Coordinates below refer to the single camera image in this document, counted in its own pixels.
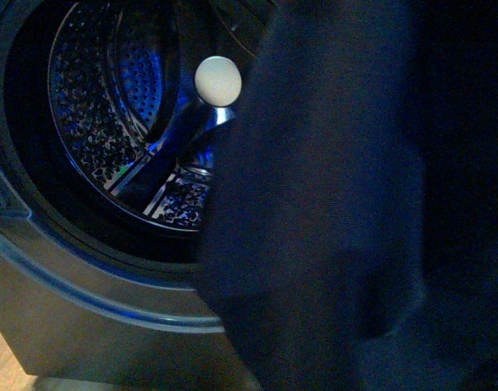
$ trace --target washing machine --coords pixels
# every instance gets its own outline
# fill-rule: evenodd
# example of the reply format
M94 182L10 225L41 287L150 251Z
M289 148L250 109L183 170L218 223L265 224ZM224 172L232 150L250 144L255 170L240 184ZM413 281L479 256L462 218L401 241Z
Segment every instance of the washing machine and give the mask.
M274 9L0 0L0 331L26 373L256 387L193 287L237 109L195 79L212 59L245 82Z

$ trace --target wooden floor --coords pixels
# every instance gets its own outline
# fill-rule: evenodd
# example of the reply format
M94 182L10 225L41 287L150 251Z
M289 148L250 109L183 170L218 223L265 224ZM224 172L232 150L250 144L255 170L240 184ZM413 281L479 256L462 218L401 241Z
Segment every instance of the wooden floor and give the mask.
M0 334L0 391L147 391L85 381L26 375Z

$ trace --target white ball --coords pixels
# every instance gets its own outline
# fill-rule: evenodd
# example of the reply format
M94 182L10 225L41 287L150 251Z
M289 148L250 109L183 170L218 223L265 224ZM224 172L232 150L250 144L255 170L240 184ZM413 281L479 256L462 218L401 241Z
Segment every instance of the white ball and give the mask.
M215 55L204 59L194 76L196 90L204 102L216 108L233 104L240 96L241 75L234 62Z

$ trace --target washing machine door opening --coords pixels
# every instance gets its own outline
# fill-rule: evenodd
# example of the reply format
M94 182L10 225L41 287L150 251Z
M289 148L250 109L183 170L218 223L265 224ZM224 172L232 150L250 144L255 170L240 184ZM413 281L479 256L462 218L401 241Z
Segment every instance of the washing machine door opening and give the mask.
M223 56L245 80L273 9L42 2L15 27L4 75L4 148L21 165L8 178L37 220L140 268L191 265L214 140L237 109L204 103L196 69Z

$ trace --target dark blue fabric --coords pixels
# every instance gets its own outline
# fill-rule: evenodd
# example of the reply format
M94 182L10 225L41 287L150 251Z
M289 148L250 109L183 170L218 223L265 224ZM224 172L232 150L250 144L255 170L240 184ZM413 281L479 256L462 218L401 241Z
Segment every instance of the dark blue fabric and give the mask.
M456 180L498 189L496 12L283 4L218 145L200 294L265 390L457 389L498 350L493 286L421 267L498 239L498 190Z

